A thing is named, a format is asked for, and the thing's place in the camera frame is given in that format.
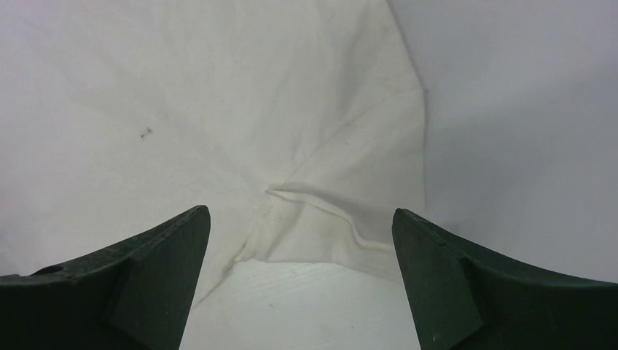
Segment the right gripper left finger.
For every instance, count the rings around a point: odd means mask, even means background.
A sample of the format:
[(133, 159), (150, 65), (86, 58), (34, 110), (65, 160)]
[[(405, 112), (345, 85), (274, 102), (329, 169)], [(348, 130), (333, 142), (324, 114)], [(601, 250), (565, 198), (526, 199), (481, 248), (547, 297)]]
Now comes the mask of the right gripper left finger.
[(208, 245), (196, 206), (29, 276), (1, 278), (3, 349), (177, 349)]

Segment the cream white t shirt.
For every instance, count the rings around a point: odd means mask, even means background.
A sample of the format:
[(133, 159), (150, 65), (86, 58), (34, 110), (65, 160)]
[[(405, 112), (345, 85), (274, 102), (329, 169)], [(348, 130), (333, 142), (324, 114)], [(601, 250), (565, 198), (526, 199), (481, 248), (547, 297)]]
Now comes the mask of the cream white t shirt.
[(3, 1), (1, 272), (205, 205), (196, 303), (253, 258), (396, 279), (423, 108), (386, 1)]

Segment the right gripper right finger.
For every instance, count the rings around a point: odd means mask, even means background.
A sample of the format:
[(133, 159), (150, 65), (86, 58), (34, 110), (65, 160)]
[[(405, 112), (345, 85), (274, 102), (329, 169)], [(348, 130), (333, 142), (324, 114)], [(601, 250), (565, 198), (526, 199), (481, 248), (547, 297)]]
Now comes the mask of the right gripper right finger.
[(615, 349), (617, 285), (507, 257), (397, 209), (392, 237), (422, 349)]

